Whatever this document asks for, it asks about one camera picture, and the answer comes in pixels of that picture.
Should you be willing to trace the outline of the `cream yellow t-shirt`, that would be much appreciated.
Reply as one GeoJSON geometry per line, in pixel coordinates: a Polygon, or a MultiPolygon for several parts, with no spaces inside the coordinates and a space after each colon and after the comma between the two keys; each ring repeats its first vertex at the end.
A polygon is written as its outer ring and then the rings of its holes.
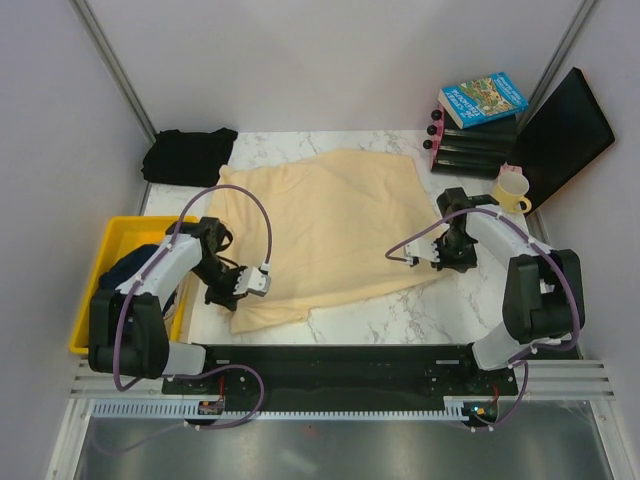
{"type": "Polygon", "coordinates": [[[298,162],[219,171],[209,215],[232,232],[232,260],[272,252],[264,297],[239,302],[234,334],[304,322],[314,308],[360,302],[440,278],[385,252],[437,216],[409,156],[334,150],[298,162]]]}

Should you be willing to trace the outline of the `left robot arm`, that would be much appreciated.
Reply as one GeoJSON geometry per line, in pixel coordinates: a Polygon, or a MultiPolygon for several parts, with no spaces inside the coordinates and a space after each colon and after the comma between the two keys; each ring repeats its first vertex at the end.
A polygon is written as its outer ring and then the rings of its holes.
{"type": "Polygon", "coordinates": [[[164,316],[190,273],[207,286],[207,304],[237,308],[246,296],[236,291],[243,268],[218,256],[232,241],[218,219],[204,217],[172,224],[160,244],[144,245],[119,260],[90,301],[90,368],[145,379],[184,376],[198,393],[215,389],[220,371],[206,360],[206,349],[171,341],[164,316]]]}

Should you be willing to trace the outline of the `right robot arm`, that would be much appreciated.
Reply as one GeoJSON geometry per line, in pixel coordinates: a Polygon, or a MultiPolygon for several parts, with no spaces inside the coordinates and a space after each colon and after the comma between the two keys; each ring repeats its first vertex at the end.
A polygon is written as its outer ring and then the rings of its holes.
{"type": "Polygon", "coordinates": [[[449,188],[437,205],[448,229],[434,241],[433,267],[459,273],[475,268],[475,246],[481,245],[506,269],[502,321],[472,344],[474,359],[457,371],[460,386],[481,393],[493,383],[493,370],[541,349],[573,349],[585,323],[577,254],[529,236],[488,195],[449,188]]]}

